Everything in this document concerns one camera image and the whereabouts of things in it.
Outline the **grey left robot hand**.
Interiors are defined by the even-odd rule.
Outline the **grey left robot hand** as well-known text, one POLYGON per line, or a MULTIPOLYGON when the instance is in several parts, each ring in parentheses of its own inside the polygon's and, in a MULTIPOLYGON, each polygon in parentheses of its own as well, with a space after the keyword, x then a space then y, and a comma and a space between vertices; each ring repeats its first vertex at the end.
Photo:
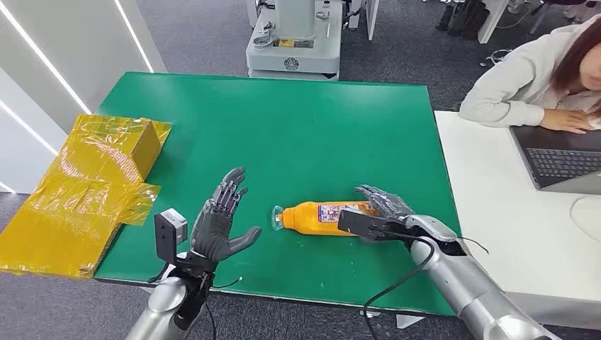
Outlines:
POLYGON ((214 193, 201 208, 191 232, 190 250, 213 263, 252 246, 262 229, 250 227, 243 235, 230 237, 235 211, 246 188, 240 188, 245 179, 245 168, 231 169, 216 186, 214 193))

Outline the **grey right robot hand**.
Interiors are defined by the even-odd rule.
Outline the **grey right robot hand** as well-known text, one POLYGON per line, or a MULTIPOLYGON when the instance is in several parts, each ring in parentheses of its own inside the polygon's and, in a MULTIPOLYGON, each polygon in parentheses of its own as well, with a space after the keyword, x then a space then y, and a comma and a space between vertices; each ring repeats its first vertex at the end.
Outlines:
POLYGON ((396 194, 366 184, 357 186, 354 190, 362 193, 381 217, 403 220, 414 213, 414 210, 396 194))

